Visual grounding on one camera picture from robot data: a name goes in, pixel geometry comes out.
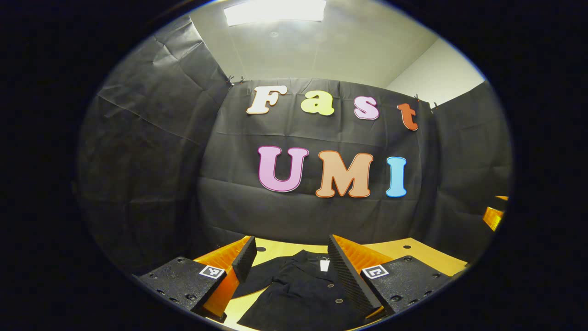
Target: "white wall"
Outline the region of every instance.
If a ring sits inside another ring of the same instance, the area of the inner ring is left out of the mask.
[[[461,52],[439,38],[406,70],[404,70],[387,89],[414,96],[434,107],[440,105],[485,80],[479,70]]]

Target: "black cloth wall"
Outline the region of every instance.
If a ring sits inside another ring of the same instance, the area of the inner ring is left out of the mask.
[[[414,239],[472,262],[494,232],[483,221],[486,207],[503,207],[513,157],[500,101],[486,81],[433,110],[439,133],[440,182],[426,232]]]
[[[78,198],[96,242],[123,270],[188,251],[193,182],[226,81],[185,16],[138,45],[89,105]]]
[[[288,88],[266,114],[247,114],[255,87],[284,85]],[[301,109],[308,91],[320,90],[333,97],[330,116]],[[373,97],[379,118],[355,116],[353,100]],[[414,109],[418,129],[405,127],[397,106]],[[433,114],[429,104],[382,88],[334,80],[284,78],[247,81],[232,87],[220,107],[206,147],[198,178],[199,221],[205,236],[222,246],[244,234],[303,244],[327,244],[330,234],[358,243],[403,239],[425,230],[436,191],[437,148]],[[282,149],[276,178],[290,176],[288,148],[309,150],[302,181],[293,191],[278,193],[261,185],[258,148]],[[365,198],[319,198],[323,150],[338,151],[347,167],[357,153],[373,155],[369,190]],[[390,187],[388,157],[403,157],[403,197],[386,195]]]

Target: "ceiling light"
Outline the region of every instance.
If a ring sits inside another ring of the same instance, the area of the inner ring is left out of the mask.
[[[325,5],[325,0],[251,0],[225,8],[225,16],[230,27],[281,20],[321,22]]]

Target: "pink letter u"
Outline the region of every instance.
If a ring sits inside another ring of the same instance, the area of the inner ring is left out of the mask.
[[[302,179],[302,164],[308,156],[305,148],[290,148],[288,154],[292,157],[290,178],[278,180],[275,176],[276,159],[282,153],[279,147],[261,146],[258,149],[261,160],[259,161],[259,181],[263,187],[275,192],[290,192],[300,185]]]

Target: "ceiling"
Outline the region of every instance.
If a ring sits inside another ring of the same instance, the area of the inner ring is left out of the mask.
[[[223,10],[244,1],[214,1],[190,13],[233,82],[301,77],[386,88],[437,40],[412,18],[371,0],[326,0],[322,22],[228,27]]]

